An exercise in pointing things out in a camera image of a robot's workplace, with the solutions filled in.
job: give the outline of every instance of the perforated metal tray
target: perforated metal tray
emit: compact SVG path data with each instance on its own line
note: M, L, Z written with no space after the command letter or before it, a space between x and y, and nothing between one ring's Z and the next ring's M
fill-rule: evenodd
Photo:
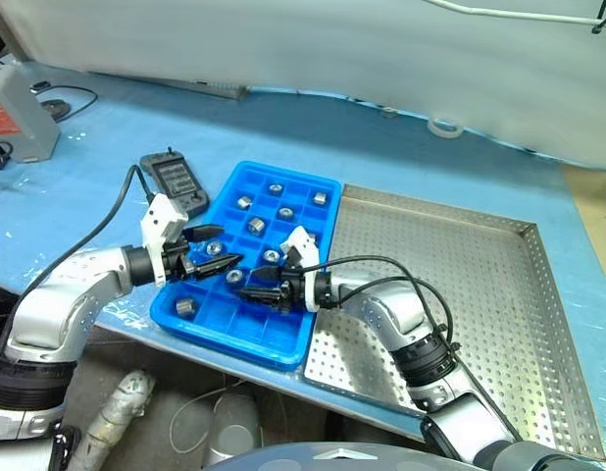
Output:
M605 459L566 315L536 224L346 185L331 257L387 255L434 284L461 356L525 439ZM384 276L392 266L362 262ZM434 315L443 313L434 298ZM374 333L321 311L305 377L419 414Z

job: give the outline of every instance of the robotic arm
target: robotic arm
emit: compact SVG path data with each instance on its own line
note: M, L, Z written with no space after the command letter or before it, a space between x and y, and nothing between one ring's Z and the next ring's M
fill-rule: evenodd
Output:
M303 228L296 228L281 249L286 267L253 272L277 282L278 288L243 288L242 298L282 311L296 304L313 311L341 307L366 323L394 358L410 397L425 412L421 431L439 454L495 471L593 469L567 454L518 439L456 355L459 345L442 335L445 326L431 323L413 286L371 283L379 277L343 269L304 270L318 265L318 249Z
M22 300L0 341L0 441L47 436L60 424L76 363L107 303L147 283L201 280L242 259L227 254L195 265L189 243L223 228L184 230L185 223L186 213L157 194L141 221L142 247L76 253Z

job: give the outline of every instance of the roll of tape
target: roll of tape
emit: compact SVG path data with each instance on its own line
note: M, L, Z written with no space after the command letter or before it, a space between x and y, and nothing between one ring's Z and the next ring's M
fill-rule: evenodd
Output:
M462 132L464 132L464 127L454 123L451 120L429 118L428 130L438 137L442 137L443 139L455 139L456 137L460 137Z

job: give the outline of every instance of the blue table surface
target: blue table surface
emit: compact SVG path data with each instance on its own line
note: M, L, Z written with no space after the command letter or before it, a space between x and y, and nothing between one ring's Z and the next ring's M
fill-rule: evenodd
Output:
M538 224L606 450L606 276L590 245L562 168L484 137L445 140L424 121L344 100L253 92L240 102L161 85L24 67L30 82L87 86L100 100L60 124L51 160L9 163L0 172L0 285L21 291L108 211L129 165L171 145L216 197L235 165L254 160ZM78 92L55 95L74 104ZM109 227L89 245L139 245L146 209L135 184ZM111 303L98 325L335 410L417 435L418 419L163 332L148 308L156 290Z

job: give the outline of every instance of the hex nut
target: hex nut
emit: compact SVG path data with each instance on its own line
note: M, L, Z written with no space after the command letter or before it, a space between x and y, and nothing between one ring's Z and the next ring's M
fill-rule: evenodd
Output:
M268 249L264 252L264 255L262 255L262 258L264 258L265 262L276 264L279 262L279 259L281 258L281 256L279 255L279 252L277 252L276 250Z
M259 236L266 228L266 223L260 218L253 218L248 222L248 232L253 236Z
M285 221L290 221L294 217L294 211L292 211L290 208L280 208L278 210L278 217Z
M242 272L239 268L235 268L233 270L229 270L227 275L225 276L225 281L229 285L237 285L242 283L244 280L244 272Z
M205 246L205 253L214 257L223 251L223 243L219 240L212 240Z
M273 183L268 187L268 191L272 196L280 196L283 192L283 185L279 183Z
M194 305L194 299L186 297L184 299L178 299L175 303L178 317L188 319L196 313L196 306Z
M248 196L242 196L240 199L237 200L237 207L240 208L242 211L247 211L248 208L251 207L251 204L253 204L253 200Z
M314 195L314 204L317 204L319 206L325 206L326 203L327 203L327 194L317 191L317 193Z

